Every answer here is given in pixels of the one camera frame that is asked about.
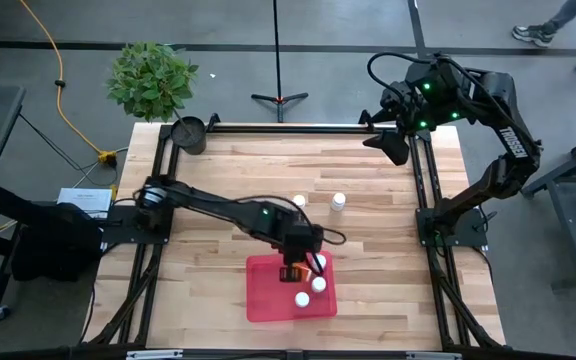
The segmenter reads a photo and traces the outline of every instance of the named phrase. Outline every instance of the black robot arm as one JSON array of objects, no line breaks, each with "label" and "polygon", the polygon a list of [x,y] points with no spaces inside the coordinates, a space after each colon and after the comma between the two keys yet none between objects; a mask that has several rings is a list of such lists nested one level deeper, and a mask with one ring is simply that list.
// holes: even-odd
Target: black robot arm
[{"label": "black robot arm", "polygon": [[[286,267],[281,269],[281,281],[300,281],[301,273],[293,264],[306,261],[308,253],[321,251],[325,240],[324,228],[311,224],[296,205],[287,208],[270,201],[254,200],[253,197],[230,200],[167,176],[148,177],[138,193],[135,221],[140,228],[155,230],[165,209],[170,208],[185,208],[231,222],[244,233],[271,244],[283,254]],[[311,270],[321,275],[322,268],[316,256],[313,258],[317,269]]]},{"label": "black robot arm", "polygon": [[[405,81],[385,84],[372,73],[372,62],[387,55],[413,62]],[[539,168],[541,144],[533,140],[519,113],[514,80],[509,74],[464,69],[443,55],[420,60],[395,53],[373,56],[368,72],[386,89],[380,101],[382,109],[372,117],[364,110],[360,123],[372,126],[394,121],[397,129],[386,130],[364,145],[383,150],[396,165],[408,159],[406,136],[421,130],[434,131],[438,125],[463,118],[492,128],[506,149],[488,166],[481,180],[454,198],[438,202],[433,215],[435,230],[452,234],[462,214],[490,198],[517,194]]]}]

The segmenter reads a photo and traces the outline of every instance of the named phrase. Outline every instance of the small white object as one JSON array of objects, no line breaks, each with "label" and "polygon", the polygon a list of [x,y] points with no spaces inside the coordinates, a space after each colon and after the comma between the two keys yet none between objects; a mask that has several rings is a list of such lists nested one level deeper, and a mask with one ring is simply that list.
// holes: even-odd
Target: small white object
[{"label": "small white object", "polygon": [[292,202],[294,202],[295,205],[299,206],[300,208],[306,206],[306,198],[303,195],[295,195],[295,197],[292,199]]},{"label": "small white object", "polygon": [[346,204],[346,195],[342,193],[336,193],[335,196],[332,197],[332,202],[330,203],[330,208],[335,211],[341,211]]},{"label": "small white object", "polygon": [[305,292],[297,293],[297,296],[295,296],[295,304],[297,304],[297,307],[304,308],[308,306],[309,303],[310,296],[308,296],[308,294]]},{"label": "small white object", "polygon": [[321,276],[316,277],[312,281],[312,291],[318,293],[326,290],[326,279]]}]

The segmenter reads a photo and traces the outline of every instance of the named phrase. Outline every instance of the sneaker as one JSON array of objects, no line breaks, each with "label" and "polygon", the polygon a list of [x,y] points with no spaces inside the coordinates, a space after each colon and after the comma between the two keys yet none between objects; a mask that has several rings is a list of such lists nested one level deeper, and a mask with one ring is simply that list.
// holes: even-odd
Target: sneaker
[{"label": "sneaker", "polygon": [[555,37],[554,33],[546,33],[543,25],[530,25],[528,27],[515,26],[512,28],[512,37],[517,40],[532,42],[543,48],[550,46]]}]

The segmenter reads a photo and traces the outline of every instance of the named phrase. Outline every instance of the microphone stand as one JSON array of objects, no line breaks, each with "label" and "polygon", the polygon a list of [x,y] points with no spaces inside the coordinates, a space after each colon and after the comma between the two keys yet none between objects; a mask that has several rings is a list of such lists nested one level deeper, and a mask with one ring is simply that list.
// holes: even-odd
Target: microphone stand
[{"label": "microphone stand", "polygon": [[308,93],[301,93],[296,95],[290,95],[283,97],[281,95],[281,69],[279,65],[279,29],[277,26],[277,0],[272,1],[272,9],[275,20],[275,59],[277,66],[277,97],[252,94],[250,97],[255,100],[270,101],[277,106],[277,122],[284,122],[284,105],[292,100],[305,99],[308,97]]}]

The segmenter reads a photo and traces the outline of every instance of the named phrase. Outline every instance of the wooden table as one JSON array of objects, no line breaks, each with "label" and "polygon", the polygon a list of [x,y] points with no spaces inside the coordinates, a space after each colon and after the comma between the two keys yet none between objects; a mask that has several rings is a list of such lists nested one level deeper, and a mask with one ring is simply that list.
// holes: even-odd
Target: wooden table
[{"label": "wooden table", "polygon": [[[118,197],[131,196],[150,174],[158,133],[158,124],[135,125]],[[440,349],[426,253],[416,234],[412,166],[409,161],[395,167],[381,151],[365,148],[361,142],[367,136],[209,134],[204,154],[182,154],[178,180],[229,198],[301,194],[313,222],[343,231],[345,245],[324,245],[334,257],[339,311],[331,319],[250,323],[245,261],[273,250],[229,223],[177,210],[159,271],[148,347]],[[433,145],[443,194],[453,196],[468,186],[456,129],[439,127]],[[329,207],[335,192],[347,196],[340,213]],[[428,199],[432,205],[430,192]],[[134,251],[135,246],[121,245],[102,259],[88,339],[124,300]],[[455,248],[455,260],[464,301],[503,343],[485,262],[467,248]],[[446,309],[457,339],[454,311]]]}]

